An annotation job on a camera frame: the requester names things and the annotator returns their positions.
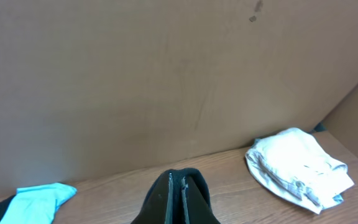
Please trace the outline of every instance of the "white towel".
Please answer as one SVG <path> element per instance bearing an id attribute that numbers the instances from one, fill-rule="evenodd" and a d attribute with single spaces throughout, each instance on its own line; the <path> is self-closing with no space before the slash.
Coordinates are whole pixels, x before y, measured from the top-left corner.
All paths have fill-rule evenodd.
<path id="1" fill-rule="evenodd" d="M 263 186 L 317 214 L 342 203 L 340 193 L 354 185 L 347 165 L 298 128 L 257 139 L 246 159 L 250 173 Z"/>

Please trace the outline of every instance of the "turquoise cloth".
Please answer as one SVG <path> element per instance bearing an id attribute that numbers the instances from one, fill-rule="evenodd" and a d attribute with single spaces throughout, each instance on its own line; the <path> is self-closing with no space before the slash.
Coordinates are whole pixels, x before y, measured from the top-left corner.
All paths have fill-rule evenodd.
<path id="1" fill-rule="evenodd" d="M 55 212 L 76 191 L 60 183 L 19 188 L 0 224 L 51 224 Z"/>

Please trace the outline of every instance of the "white cloth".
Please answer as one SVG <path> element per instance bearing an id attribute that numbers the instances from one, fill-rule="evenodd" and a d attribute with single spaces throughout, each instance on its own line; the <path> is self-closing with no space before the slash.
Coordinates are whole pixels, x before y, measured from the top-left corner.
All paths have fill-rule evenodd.
<path id="1" fill-rule="evenodd" d="M 246 159 L 250 173 L 264 187 L 317 214 L 342 203 L 340 193 L 354 185 L 347 165 L 298 128 L 257 139 Z"/>
<path id="2" fill-rule="evenodd" d="M 51 224 L 55 212 L 76 191 L 60 183 L 19 188 L 0 224 Z"/>

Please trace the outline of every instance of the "wooden floor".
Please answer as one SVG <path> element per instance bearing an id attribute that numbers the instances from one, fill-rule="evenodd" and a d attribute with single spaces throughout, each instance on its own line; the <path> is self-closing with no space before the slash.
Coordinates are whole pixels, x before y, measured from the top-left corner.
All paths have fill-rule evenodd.
<path id="1" fill-rule="evenodd" d="M 130 223 L 160 173 L 184 167 L 195 167 L 203 174 L 209 186 L 213 212 L 221 223 L 358 223 L 358 159 L 328 132 L 315 136 L 328 154 L 348 164 L 349 175 L 356 183 L 343 193 L 343 204 L 321 215 L 290 204 L 259 185 L 244 162 L 247 149 L 236 149 L 71 183 L 78 193 L 61 207 L 54 224 Z"/>

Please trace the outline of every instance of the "blue fabric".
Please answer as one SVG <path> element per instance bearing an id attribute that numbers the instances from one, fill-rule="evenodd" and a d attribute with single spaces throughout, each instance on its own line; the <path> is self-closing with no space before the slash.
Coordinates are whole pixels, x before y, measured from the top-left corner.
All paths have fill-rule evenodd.
<path id="1" fill-rule="evenodd" d="M 76 191 L 60 183 L 19 188 L 0 224 L 51 224 L 55 212 Z"/>

